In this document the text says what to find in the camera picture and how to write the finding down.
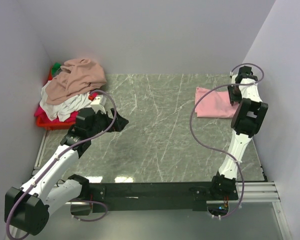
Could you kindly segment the pink t shirt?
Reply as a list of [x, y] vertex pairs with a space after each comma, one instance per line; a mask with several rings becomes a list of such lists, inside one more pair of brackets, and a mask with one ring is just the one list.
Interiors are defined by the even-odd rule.
[[213, 91], [208, 94], [195, 108], [198, 118], [231, 119], [239, 104], [231, 105], [227, 91]]

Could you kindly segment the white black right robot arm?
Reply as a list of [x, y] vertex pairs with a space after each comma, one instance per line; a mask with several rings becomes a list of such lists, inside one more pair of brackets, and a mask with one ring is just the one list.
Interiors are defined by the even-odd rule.
[[237, 177], [244, 182], [240, 168], [244, 153], [262, 126], [269, 105], [260, 97], [258, 83], [261, 81], [253, 73], [253, 63], [242, 63], [230, 72], [231, 84], [227, 86], [230, 104], [238, 104], [231, 120], [232, 135], [225, 159], [212, 178], [209, 193], [214, 200], [238, 199]]

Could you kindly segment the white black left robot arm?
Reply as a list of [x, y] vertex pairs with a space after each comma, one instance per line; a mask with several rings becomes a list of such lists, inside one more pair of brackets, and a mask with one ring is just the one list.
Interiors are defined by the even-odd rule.
[[11, 226], [26, 235], [39, 234], [50, 216], [71, 200], [93, 203], [87, 178], [74, 174], [61, 186], [55, 187], [55, 184], [82, 157], [93, 139], [105, 133], [121, 132], [129, 123], [115, 108], [111, 108], [111, 113], [113, 116], [109, 117], [108, 113], [92, 108], [80, 110], [48, 162], [21, 187], [11, 187], [6, 192], [4, 221], [9, 239], [14, 239]]

